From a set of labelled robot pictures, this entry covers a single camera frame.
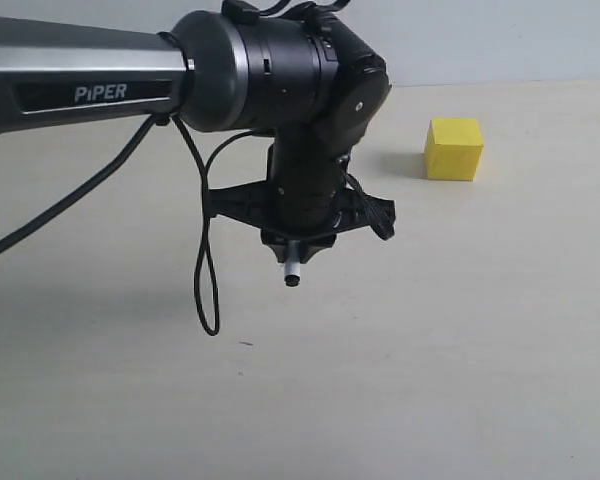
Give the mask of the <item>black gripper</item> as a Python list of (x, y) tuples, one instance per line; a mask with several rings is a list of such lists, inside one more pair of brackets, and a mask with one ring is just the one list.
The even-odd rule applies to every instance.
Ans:
[(347, 187), (325, 195), (276, 191), (268, 181), (210, 191), (212, 212), (260, 230), (263, 245), (279, 263), (290, 258), (298, 244), (298, 258), (307, 263), (334, 246), (337, 236), (371, 228), (382, 240), (395, 235), (395, 203)]

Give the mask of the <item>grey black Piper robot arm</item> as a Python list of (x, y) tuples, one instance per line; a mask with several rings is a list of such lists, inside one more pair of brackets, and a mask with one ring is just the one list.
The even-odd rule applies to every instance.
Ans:
[(206, 192), (211, 216), (258, 228), (279, 261), (292, 242), (307, 262), (358, 228), (389, 239), (393, 202), (347, 167), (391, 85), (341, 8), (226, 1), (160, 34), (0, 17), (0, 134), (148, 115), (269, 136), (266, 178)]

